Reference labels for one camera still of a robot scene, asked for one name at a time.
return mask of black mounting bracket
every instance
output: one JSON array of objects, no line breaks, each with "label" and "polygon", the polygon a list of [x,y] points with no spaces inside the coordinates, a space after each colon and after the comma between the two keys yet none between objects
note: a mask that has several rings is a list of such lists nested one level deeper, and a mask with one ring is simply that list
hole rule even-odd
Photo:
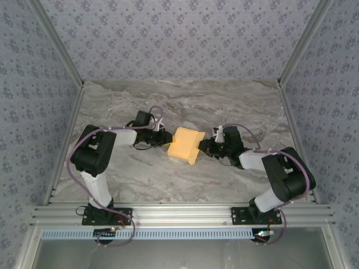
[{"label": "black mounting bracket", "polygon": [[[113,200],[109,204],[108,208],[124,213],[130,218],[132,218],[132,208],[113,207]],[[92,206],[91,204],[88,204],[82,216],[82,225],[83,226],[101,226],[101,225],[131,226],[131,222],[126,217],[116,215],[112,212],[106,211],[104,209],[99,209],[97,207]]]},{"label": "black mounting bracket", "polygon": [[273,225],[270,219],[274,220],[276,224],[282,224],[279,211],[274,210],[263,213],[260,219],[254,220],[248,207],[232,207],[231,218],[233,225]]}]

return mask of gray marble table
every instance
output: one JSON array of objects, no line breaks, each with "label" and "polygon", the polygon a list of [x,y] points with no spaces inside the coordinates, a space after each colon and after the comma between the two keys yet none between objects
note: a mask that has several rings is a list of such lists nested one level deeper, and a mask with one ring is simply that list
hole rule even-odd
[{"label": "gray marble table", "polygon": [[[86,82],[70,149],[88,124],[122,126],[139,109],[164,110],[163,123],[204,131],[223,123],[241,123],[259,138],[263,149],[293,146],[275,84],[232,80],[94,81]],[[240,129],[247,147],[254,140]],[[265,173],[224,166],[200,153],[195,165],[172,160],[167,148],[137,151],[116,147],[106,170],[108,187],[119,202],[247,202],[269,188]],[[86,201],[87,195],[63,167],[52,201]]]}]

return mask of purple cable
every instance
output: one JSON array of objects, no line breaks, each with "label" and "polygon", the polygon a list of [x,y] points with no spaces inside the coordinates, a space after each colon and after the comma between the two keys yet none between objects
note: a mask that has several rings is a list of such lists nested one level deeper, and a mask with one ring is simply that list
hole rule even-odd
[{"label": "purple cable", "polygon": [[275,243],[281,241],[281,240],[283,239],[284,235],[286,234],[286,228],[287,228],[287,219],[286,219],[286,216],[285,216],[285,214],[283,213],[283,211],[282,211],[281,209],[276,208],[276,210],[278,210],[278,211],[282,214],[282,216],[283,216],[283,221],[284,221],[283,232],[282,232],[282,233],[280,234],[280,236],[279,236],[275,241],[273,241],[273,242],[267,242],[267,241],[265,241],[263,238],[260,238],[259,236],[255,236],[256,239],[263,241],[263,244],[273,245],[273,244],[275,244]]},{"label": "purple cable", "polygon": [[117,210],[113,210],[113,209],[109,209],[107,207],[104,207],[103,205],[101,205],[95,198],[94,196],[92,195],[92,193],[89,191],[89,189],[87,188],[86,185],[84,185],[81,181],[79,181],[74,175],[73,173],[71,172],[71,169],[70,169],[70,159],[71,157],[74,155],[74,153],[76,152],[76,150],[82,145],[82,143],[84,143],[88,138],[90,138],[91,136],[93,136],[94,134],[98,133],[98,132],[101,132],[101,131],[110,131],[110,130],[124,130],[124,129],[130,129],[130,130],[135,130],[135,129],[145,129],[145,128],[148,128],[148,129],[151,129],[153,128],[163,117],[163,110],[162,108],[160,108],[159,106],[157,105],[154,105],[150,108],[150,112],[154,109],[154,108],[157,108],[160,110],[160,118],[158,120],[156,120],[155,122],[153,123],[150,123],[149,125],[147,126],[141,126],[141,127],[129,127],[129,126],[119,126],[119,127],[103,127],[103,128],[99,128],[99,129],[96,129],[92,132],[90,132],[89,134],[87,134],[83,139],[81,139],[76,145],[75,147],[73,147],[72,151],[70,152],[69,156],[67,157],[66,159],[66,169],[67,169],[67,172],[68,174],[70,175],[70,177],[78,184],[80,185],[80,187],[82,189],[85,190],[85,192],[89,195],[89,197],[94,201],[94,203],[96,205],[98,205],[99,207],[101,207],[102,209],[108,211],[108,212],[111,212],[111,213],[114,213],[114,214],[117,214],[117,215],[121,215],[125,218],[127,218],[132,226],[134,227],[133,231],[132,231],[132,234],[130,236],[129,239],[127,239],[125,242],[123,243],[119,243],[119,244],[111,244],[111,245],[103,245],[103,244],[100,244],[99,243],[99,238],[97,240],[97,242],[99,243],[99,245],[102,245],[102,246],[105,246],[105,247],[110,247],[110,248],[113,248],[113,247],[121,247],[123,245],[127,245],[129,242],[132,241],[132,239],[134,238],[135,236],[135,233],[136,233],[136,226],[135,226],[135,223],[133,221],[132,218],[130,218],[129,216],[127,216],[126,214],[122,213],[122,212],[119,212]]},{"label": "purple cable", "polygon": [[222,128],[225,129],[225,127],[229,127],[229,126],[239,126],[239,127],[242,127],[243,129],[247,130],[247,132],[251,134],[254,141],[257,143],[258,148],[260,149],[260,144],[259,144],[258,138],[247,127],[245,127],[245,126],[243,126],[243,125],[241,125],[239,123],[228,123],[228,124],[224,125]]},{"label": "purple cable", "polygon": [[285,157],[291,159],[298,167],[299,169],[302,171],[303,175],[304,175],[304,178],[305,178],[305,183],[306,183],[306,186],[305,186],[305,191],[302,195],[294,198],[293,200],[297,200],[297,199],[300,199],[300,198],[303,198],[305,196],[307,196],[308,194],[308,191],[309,191],[309,187],[310,187],[310,182],[309,182],[309,177],[308,177],[308,174],[307,174],[307,171],[304,169],[303,165],[301,165],[301,163],[296,159],[294,158],[292,155],[284,152],[284,151],[281,151],[281,150],[269,150],[269,151],[265,151],[265,150],[255,150],[254,151],[255,153],[278,153],[278,154],[282,154],[284,155]]}]

